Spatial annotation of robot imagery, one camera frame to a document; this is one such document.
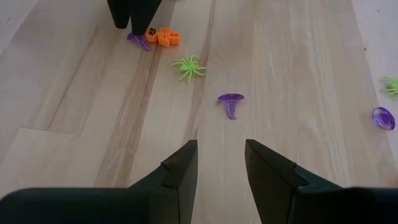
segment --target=green plastic spider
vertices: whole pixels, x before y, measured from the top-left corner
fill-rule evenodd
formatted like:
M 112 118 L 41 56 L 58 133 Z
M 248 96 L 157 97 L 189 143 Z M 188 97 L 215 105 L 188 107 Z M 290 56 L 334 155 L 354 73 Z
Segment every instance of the green plastic spider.
M 384 77 L 383 79 L 388 83 L 387 88 L 383 89 L 389 92 L 388 96 L 398 93 L 398 78 Z
M 181 78 L 178 80 L 178 82 L 181 81 L 188 74 L 189 74 L 188 85 L 189 85 L 191 77 L 194 73 L 199 76 L 205 76 L 205 74 L 198 72 L 198 70 L 206 69 L 206 67 L 199 67 L 198 62 L 194 60 L 195 58 L 199 59 L 200 57 L 193 55 L 193 56 L 189 56 L 189 57 L 174 61 L 175 63 L 172 64 L 171 67 L 176 66 L 176 65 L 181 65 L 180 72 L 184 72 L 184 74 L 181 76 Z

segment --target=purple mushroom toy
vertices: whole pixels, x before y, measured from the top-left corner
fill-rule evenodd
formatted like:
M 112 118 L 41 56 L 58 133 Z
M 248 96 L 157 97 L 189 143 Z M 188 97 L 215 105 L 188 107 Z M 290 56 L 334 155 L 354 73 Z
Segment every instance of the purple mushroom toy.
M 134 35 L 130 33 L 127 36 L 127 40 L 132 40 L 133 42 L 139 44 L 144 50 L 150 50 L 147 38 L 145 35 Z
M 374 123 L 384 130 L 394 130 L 396 127 L 396 120 L 393 115 L 387 109 L 378 107 L 373 110 L 372 119 Z
M 243 100 L 244 96 L 239 93 L 227 93 L 218 97 L 218 100 L 225 103 L 226 113 L 230 119 L 236 119 L 235 107 L 239 100 Z

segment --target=wooden floor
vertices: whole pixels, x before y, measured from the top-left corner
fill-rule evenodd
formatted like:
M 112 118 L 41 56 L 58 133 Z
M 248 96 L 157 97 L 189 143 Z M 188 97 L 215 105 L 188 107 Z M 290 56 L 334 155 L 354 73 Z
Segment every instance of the wooden floor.
M 259 223 L 244 163 L 256 139 L 342 186 L 398 187 L 396 0 L 163 0 L 152 27 L 179 47 L 143 52 L 106 1 L 0 3 L 0 195 L 125 187 L 199 142 L 193 223 Z M 200 55 L 206 77 L 177 82 Z M 217 97 L 242 93 L 236 121 Z

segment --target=green plastic toy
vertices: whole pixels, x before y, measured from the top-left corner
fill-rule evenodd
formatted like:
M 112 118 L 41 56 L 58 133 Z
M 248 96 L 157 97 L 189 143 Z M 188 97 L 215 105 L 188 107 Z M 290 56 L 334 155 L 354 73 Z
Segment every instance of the green plastic toy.
M 398 78 L 384 77 L 383 79 L 387 82 L 387 88 L 383 90 L 388 92 L 388 96 L 398 93 Z
M 199 59 L 200 57 L 193 55 L 193 56 L 188 56 L 183 59 L 178 59 L 178 60 L 174 61 L 175 63 L 172 64 L 171 67 L 176 66 L 176 65 L 181 65 L 180 72 L 184 72 L 184 74 L 181 76 L 181 78 L 178 80 L 178 82 L 181 81 L 184 77 L 186 77 L 188 75 L 188 85 L 189 85 L 193 74 L 196 74 L 199 76 L 205 76 L 205 74 L 198 72 L 198 70 L 206 69 L 206 67 L 199 67 L 198 62 L 195 60 L 195 58 Z

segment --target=plastic spider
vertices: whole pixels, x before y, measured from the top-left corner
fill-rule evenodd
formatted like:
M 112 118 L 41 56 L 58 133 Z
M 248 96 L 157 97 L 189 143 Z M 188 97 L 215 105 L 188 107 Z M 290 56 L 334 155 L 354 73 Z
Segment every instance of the plastic spider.
M 195 58 L 199 59 L 200 57 L 193 55 L 193 56 L 188 56 L 186 58 L 174 61 L 175 63 L 172 64 L 171 67 L 176 66 L 176 65 L 181 65 L 180 72 L 184 72 L 184 74 L 181 76 L 181 78 L 178 80 L 178 82 L 181 81 L 184 77 L 186 77 L 188 75 L 188 85 L 189 85 L 193 74 L 196 74 L 199 76 L 205 76 L 205 74 L 198 72 L 198 70 L 206 69 L 206 67 L 199 67 L 198 62 L 195 61 Z
M 384 77 L 384 79 L 388 85 L 383 90 L 388 92 L 388 96 L 398 93 L 398 78 Z

